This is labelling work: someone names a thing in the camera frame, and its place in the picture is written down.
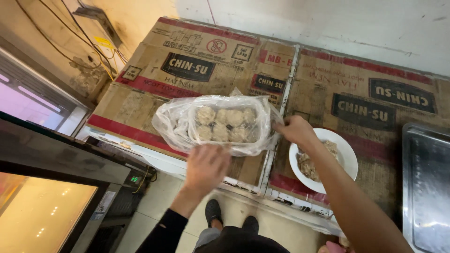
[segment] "gray pants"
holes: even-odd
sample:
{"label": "gray pants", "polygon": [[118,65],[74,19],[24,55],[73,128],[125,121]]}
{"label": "gray pants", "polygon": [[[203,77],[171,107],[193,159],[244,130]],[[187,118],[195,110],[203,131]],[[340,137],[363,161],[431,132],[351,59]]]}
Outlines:
{"label": "gray pants", "polygon": [[221,232],[215,227],[211,227],[211,228],[207,228],[207,229],[203,230],[200,233],[200,236],[198,237],[198,241],[195,244],[195,248],[194,248],[193,252],[198,247],[205,245],[205,244],[209,243],[210,241],[214,240],[215,238],[219,237],[220,234],[221,234]]}

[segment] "metal tray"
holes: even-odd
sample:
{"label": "metal tray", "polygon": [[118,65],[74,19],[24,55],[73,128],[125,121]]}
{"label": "metal tray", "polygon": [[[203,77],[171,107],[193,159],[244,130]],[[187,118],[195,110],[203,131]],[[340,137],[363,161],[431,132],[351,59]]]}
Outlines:
{"label": "metal tray", "polygon": [[403,236],[416,252],[450,252],[450,134],[403,126]]}

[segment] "cardboard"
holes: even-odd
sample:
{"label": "cardboard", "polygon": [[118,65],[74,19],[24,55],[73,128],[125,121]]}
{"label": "cardboard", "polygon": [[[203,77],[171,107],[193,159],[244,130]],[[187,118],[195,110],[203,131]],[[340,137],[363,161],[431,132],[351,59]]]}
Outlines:
{"label": "cardboard", "polygon": [[[448,126],[450,83],[366,61],[302,49],[286,116],[342,136],[358,158],[356,183],[391,218],[401,215],[401,128],[408,122]],[[304,186],[281,140],[269,187],[329,208],[326,195]]]}
{"label": "cardboard", "polygon": [[[87,125],[185,160],[153,128],[172,98],[269,95],[280,108],[295,48],[218,28],[160,18],[103,96]],[[229,176],[258,185],[264,154],[234,158]]]}

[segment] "foot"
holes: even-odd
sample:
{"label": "foot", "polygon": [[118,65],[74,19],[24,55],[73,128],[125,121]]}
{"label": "foot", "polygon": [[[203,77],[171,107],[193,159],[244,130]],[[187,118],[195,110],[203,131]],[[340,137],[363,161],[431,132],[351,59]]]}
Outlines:
{"label": "foot", "polygon": [[215,199],[211,199],[208,203],[206,203],[205,216],[206,221],[208,222],[208,227],[212,226],[213,221],[216,223],[216,220],[219,221],[221,225],[224,224],[222,221],[221,207],[219,206],[219,202]]}
{"label": "foot", "polygon": [[259,224],[258,220],[253,216],[248,216],[244,220],[244,224],[242,224],[242,229],[252,234],[258,234],[259,232]]}

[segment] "white plate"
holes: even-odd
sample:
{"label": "white plate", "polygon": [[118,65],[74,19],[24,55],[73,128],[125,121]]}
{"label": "white plate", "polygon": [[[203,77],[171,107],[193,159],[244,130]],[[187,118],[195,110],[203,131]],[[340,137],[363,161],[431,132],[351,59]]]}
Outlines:
{"label": "white plate", "polygon": [[[339,136],[337,133],[330,130],[326,130],[323,128],[314,128],[314,132],[320,141],[326,142],[327,140],[329,140],[337,144],[337,161],[344,168],[347,174],[350,175],[353,180],[355,180],[356,175],[358,174],[358,160],[356,159],[355,152],[353,152],[353,149],[348,144],[348,142],[345,141],[344,138]],[[291,147],[289,148],[289,163],[291,164],[291,168],[297,178],[311,190],[327,194],[322,183],[315,182],[312,179],[307,178],[300,171],[297,163],[297,154],[302,154],[302,152],[298,150],[296,144],[291,143]]]}

